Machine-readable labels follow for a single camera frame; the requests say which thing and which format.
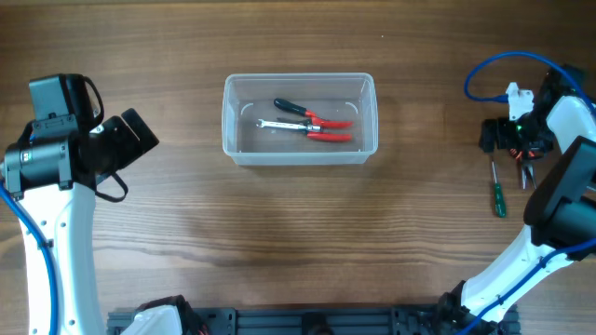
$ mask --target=white storage box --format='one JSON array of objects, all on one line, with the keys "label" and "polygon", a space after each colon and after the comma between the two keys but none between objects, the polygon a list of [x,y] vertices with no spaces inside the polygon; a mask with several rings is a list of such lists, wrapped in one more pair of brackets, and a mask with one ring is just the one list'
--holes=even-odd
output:
[{"label": "white storage box", "polygon": [[[305,119],[278,109],[282,98],[332,121],[352,121],[348,142],[313,141],[304,132],[257,127],[259,119]],[[223,150],[239,165],[362,164],[378,146],[378,114],[369,74],[232,74],[225,81]]]}]

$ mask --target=screwdriver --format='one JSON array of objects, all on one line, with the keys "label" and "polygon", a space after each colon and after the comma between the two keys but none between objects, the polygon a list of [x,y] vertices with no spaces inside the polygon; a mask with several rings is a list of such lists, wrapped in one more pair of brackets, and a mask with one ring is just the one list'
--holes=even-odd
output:
[{"label": "screwdriver", "polygon": [[505,198],[503,197],[503,188],[499,179],[496,177],[496,164],[494,158],[491,156],[491,165],[493,166],[493,182],[494,182],[494,212],[499,218],[507,216],[507,207],[505,206]]}]

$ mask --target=black screwdriver handle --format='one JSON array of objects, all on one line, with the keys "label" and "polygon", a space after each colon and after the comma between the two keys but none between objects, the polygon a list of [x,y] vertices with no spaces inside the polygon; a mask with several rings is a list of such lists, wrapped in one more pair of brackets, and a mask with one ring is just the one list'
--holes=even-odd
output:
[{"label": "black screwdriver handle", "polygon": [[282,111],[298,114],[301,116],[310,116],[306,114],[307,109],[305,107],[298,106],[297,104],[291,103],[287,100],[276,98],[275,100],[273,100],[273,104],[276,105],[276,107],[278,107]]}]

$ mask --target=red-handled pliers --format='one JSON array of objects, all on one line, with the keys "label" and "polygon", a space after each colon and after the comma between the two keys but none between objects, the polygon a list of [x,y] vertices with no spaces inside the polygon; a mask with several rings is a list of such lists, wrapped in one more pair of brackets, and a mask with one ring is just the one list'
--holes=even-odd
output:
[{"label": "red-handled pliers", "polygon": [[329,129],[342,129],[352,126],[351,121],[330,121],[325,120],[323,118],[318,117],[314,112],[306,109],[303,106],[299,106],[297,104],[291,103],[287,100],[283,100],[280,98],[276,98],[273,100],[273,104],[276,105],[280,110],[298,114],[300,116],[308,117],[306,120],[302,121],[293,121],[285,118],[278,118],[279,123],[272,123],[268,121],[264,121],[266,124],[265,127],[278,127],[278,128],[285,128],[285,129],[294,129],[294,130],[304,130],[306,131],[306,136],[311,140],[317,141],[333,141],[333,142],[345,142],[345,141],[352,141],[352,135],[350,134],[331,134],[325,133],[323,130],[325,128]]}]

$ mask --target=wooden surface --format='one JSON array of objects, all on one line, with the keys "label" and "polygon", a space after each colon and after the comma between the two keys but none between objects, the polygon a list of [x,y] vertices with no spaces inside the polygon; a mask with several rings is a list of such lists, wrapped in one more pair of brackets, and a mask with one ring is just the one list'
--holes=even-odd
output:
[{"label": "wooden surface", "polygon": [[[590,0],[0,7],[0,147],[33,116],[28,81],[54,73],[88,75],[108,115],[134,107],[160,138],[121,173],[127,200],[97,203],[104,315],[179,293],[195,307],[435,302],[512,241],[529,195],[499,154],[509,216],[492,214],[476,144],[481,120],[508,110],[466,100],[466,74],[509,49],[596,74],[595,9]],[[502,61],[473,90],[499,94],[512,80],[537,89],[545,71]],[[223,153],[225,78],[287,72],[372,75],[380,135],[366,164],[243,168]],[[26,333],[24,262],[3,204],[1,334]],[[594,277],[586,260],[528,293],[523,334],[592,334]]]}]

